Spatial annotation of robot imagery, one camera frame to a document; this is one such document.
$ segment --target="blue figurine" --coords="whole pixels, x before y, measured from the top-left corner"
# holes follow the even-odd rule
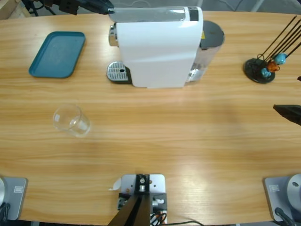
[[[286,62],[286,53],[278,53],[273,57],[273,61],[270,61],[267,67],[261,69],[261,74],[263,78],[268,78],[271,76],[271,72],[276,72],[280,70],[279,65],[284,65]]]
[[[286,53],[278,53],[275,57],[274,57],[274,61],[277,65],[284,65],[286,62],[286,57],[287,54]]]
[[[262,74],[263,78],[265,78],[265,79],[271,76],[271,72],[268,71],[268,69],[266,67],[262,68],[261,74]]]

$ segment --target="coffee machine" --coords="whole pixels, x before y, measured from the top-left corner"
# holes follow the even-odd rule
[[[122,62],[112,62],[108,78],[136,87],[183,87],[203,31],[199,7],[112,8],[109,43]]]

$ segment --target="clear glass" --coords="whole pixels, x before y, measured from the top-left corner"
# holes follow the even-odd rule
[[[76,105],[60,106],[53,115],[53,125],[76,137],[85,136],[91,129],[90,120]]]

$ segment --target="blue plastic tray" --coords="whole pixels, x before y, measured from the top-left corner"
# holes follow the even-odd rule
[[[42,78],[69,77],[74,71],[85,39],[82,32],[50,33],[33,60],[29,74]]]

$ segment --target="wood grain surface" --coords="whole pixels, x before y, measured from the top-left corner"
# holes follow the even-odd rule
[[[301,49],[270,84],[245,77],[292,15],[204,12],[226,41],[203,79],[182,89],[143,89],[106,78],[120,60],[107,16],[0,21],[0,174],[29,184],[21,219],[108,224],[124,174],[166,177],[169,222],[207,225],[271,220],[262,180],[301,172],[301,127],[274,104],[300,104]],[[79,31],[86,43],[67,79],[33,78],[28,68],[46,36]],[[64,103],[92,122],[87,137],[52,126]]]

